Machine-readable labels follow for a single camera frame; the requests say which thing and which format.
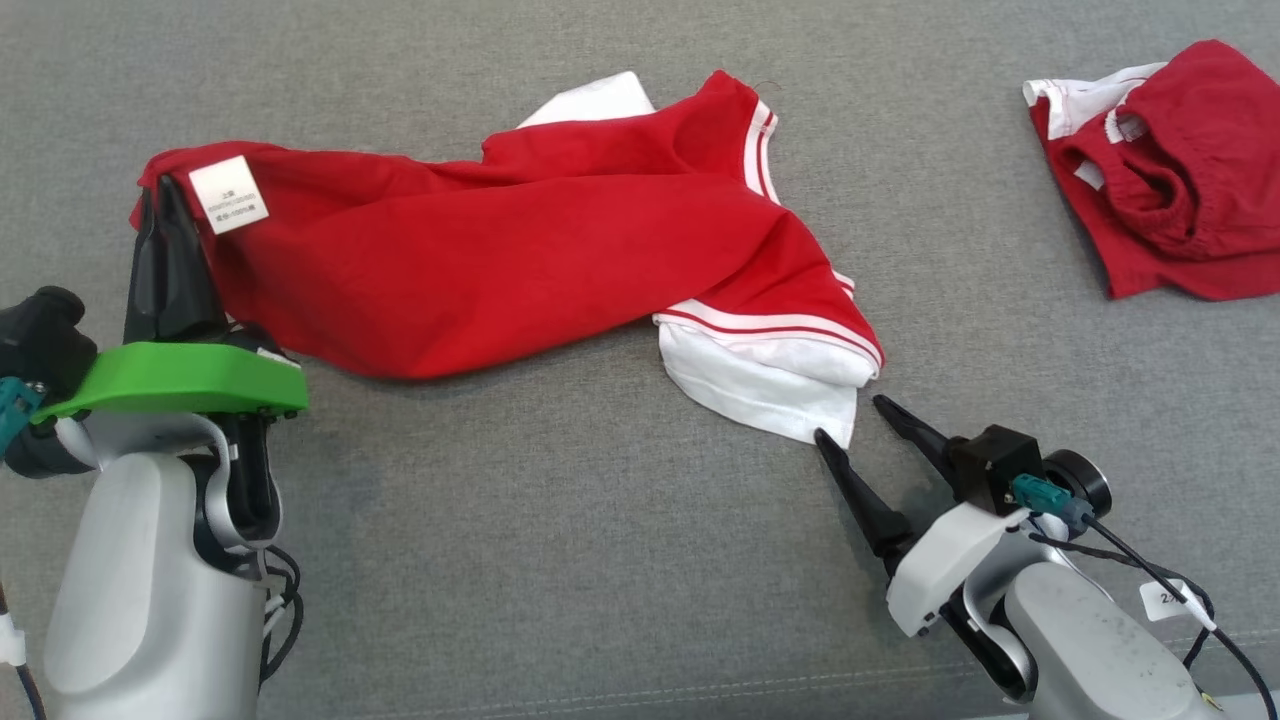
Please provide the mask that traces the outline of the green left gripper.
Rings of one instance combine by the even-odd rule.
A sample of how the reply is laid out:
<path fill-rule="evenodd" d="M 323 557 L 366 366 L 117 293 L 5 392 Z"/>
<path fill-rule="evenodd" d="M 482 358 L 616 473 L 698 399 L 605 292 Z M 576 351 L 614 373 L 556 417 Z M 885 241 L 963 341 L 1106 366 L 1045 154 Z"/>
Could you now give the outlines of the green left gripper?
<path fill-rule="evenodd" d="M 186 192 L 172 176 L 140 197 L 124 341 L 216 340 L 230 328 Z M 100 354 L 78 391 L 33 424 L 91 413 L 300 413 L 305 374 L 271 354 L 229 345 L 137 342 Z"/>

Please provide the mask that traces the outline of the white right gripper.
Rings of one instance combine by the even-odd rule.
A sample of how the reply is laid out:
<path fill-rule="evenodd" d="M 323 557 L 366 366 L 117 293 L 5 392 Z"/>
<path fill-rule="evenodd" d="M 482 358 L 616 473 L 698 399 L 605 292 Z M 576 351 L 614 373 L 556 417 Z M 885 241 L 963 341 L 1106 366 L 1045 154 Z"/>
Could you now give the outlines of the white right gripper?
<path fill-rule="evenodd" d="M 887 395 L 876 395 L 873 406 L 952 488 L 952 438 Z M 1007 530 L 1018 529 L 1030 515 L 1024 507 L 1000 516 L 973 503 L 960 503 L 934 520 L 914 544 L 914 529 L 908 518 L 891 509 L 863 480 L 835 438 L 818 428 L 814 442 L 873 556 L 882 561 L 887 577 L 892 577 L 886 602 L 890 616 L 905 635 L 916 635 L 931 626 L 951 594 L 993 552 Z"/>

